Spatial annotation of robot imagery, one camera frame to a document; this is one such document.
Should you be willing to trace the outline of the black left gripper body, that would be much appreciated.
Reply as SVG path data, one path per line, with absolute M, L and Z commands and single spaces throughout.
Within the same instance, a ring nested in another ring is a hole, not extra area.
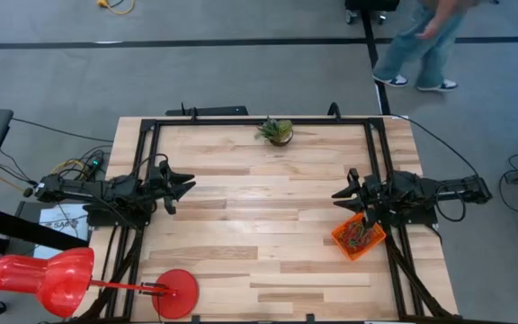
M 179 180 L 170 179 L 169 162 L 162 160 L 159 164 L 147 167 L 147 190 L 156 198 L 172 197 L 172 186 L 178 185 Z

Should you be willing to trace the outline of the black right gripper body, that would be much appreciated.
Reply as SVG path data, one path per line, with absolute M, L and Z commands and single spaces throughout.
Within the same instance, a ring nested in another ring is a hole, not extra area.
M 356 168 L 351 168 L 348 173 L 348 180 L 358 180 L 361 186 L 360 191 L 353 195 L 353 198 L 359 197 L 363 202 L 363 210 L 370 206 L 383 203 L 386 200 L 387 186 L 380 181 L 376 175 L 366 175 L 363 182 L 360 182 L 360 176 Z

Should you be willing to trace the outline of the light green rubber band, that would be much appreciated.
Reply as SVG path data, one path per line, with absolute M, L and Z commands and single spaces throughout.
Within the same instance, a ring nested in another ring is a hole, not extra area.
M 364 234 L 364 227 L 360 222 L 352 222 L 344 233 L 344 244 L 350 248 L 357 248 Z

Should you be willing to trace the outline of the orange plastic mesh bin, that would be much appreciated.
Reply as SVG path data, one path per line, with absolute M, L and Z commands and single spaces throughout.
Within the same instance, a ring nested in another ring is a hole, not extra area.
M 352 248 L 352 247 L 346 246 L 344 244 L 344 233 L 347 230 L 348 225 L 352 222 L 360 222 L 362 224 L 363 216 L 364 216 L 363 212 L 356 213 L 355 215 L 352 216 L 352 218 L 343 222 L 341 225 L 339 225 L 337 228 L 335 228 L 331 233 L 332 240 L 334 241 L 334 243 L 340 248 L 340 250 L 343 252 L 343 254 L 352 261 L 356 261 L 357 259 L 362 257 L 368 251 L 370 251 L 375 246 L 377 246 L 379 243 L 381 243 L 386 237 L 386 233 L 383 231 L 381 226 L 379 224 L 375 224 L 373 226 L 373 228 L 375 228 L 376 231 L 381 235 L 380 238 L 376 238 L 376 240 L 367 247 Z

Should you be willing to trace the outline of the black box with antennas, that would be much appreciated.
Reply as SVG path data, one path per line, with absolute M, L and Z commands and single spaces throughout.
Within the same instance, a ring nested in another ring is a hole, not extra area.
M 247 116 L 248 110 L 245 106 L 219 106 L 219 107 L 207 107 L 197 108 L 191 107 L 186 108 L 181 103 L 181 108 L 177 110 L 168 110 L 165 112 L 166 116 Z

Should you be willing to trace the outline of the potted succulent plant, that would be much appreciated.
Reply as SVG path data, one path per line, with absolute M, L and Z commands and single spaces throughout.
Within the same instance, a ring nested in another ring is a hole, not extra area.
M 268 140 L 275 147 L 286 146 L 293 137 L 291 120 L 276 120 L 268 117 L 257 127 L 256 139 Z

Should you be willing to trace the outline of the white paper sheet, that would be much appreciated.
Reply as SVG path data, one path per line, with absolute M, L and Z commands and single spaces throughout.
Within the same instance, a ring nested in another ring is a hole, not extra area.
M 44 209 L 40 212 L 40 225 L 78 239 L 88 240 L 87 212 L 83 204 L 59 203 L 53 208 Z

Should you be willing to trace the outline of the red desk lamp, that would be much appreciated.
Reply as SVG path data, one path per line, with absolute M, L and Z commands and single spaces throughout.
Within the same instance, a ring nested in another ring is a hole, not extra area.
M 75 313 L 89 287 L 138 291 L 152 298 L 158 316 L 178 320 L 190 314 L 200 295 L 196 278 L 183 269 L 161 274 L 153 283 L 107 283 L 93 279 L 94 251 L 77 247 L 49 259 L 0 257 L 0 291 L 36 296 L 50 313 L 66 318 Z

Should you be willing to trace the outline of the black rolling stand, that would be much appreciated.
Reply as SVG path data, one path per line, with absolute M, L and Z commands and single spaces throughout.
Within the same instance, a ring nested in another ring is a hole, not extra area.
M 21 239 L 35 245 L 48 248 L 68 250 L 70 248 L 86 248 L 86 240 L 69 236 L 66 233 L 50 229 L 39 223 L 30 222 L 22 218 L 0 211 L 0 234 L 10 238 Z M 5 254 L 9 247 L 8 238 L 0 238 L 0 254 Z

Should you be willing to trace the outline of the person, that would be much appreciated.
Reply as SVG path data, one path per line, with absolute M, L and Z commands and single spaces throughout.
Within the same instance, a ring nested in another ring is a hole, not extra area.
M 407 80 L 400 74 L 404 64 L 421 60 L 416 88 L 422 92 L 449 92 L 458 84 L 444 76 L 444 68 L 455 43 L 458 29 L 469 9 L 483 0 L 417 0 L 413 21 L 391 41 L 379 58 L 372 77 L 388 86 L 402 87 Z

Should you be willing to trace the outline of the black cart with casters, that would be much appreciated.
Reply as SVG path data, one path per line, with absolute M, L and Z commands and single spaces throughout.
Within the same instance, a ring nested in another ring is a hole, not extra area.
M 344 0 L 345 22 L 355 23 L 359 13 L 374 13 L 378 24 L 382 25 L 387 19 L 387 12 L 395 12 L 400 0 Z

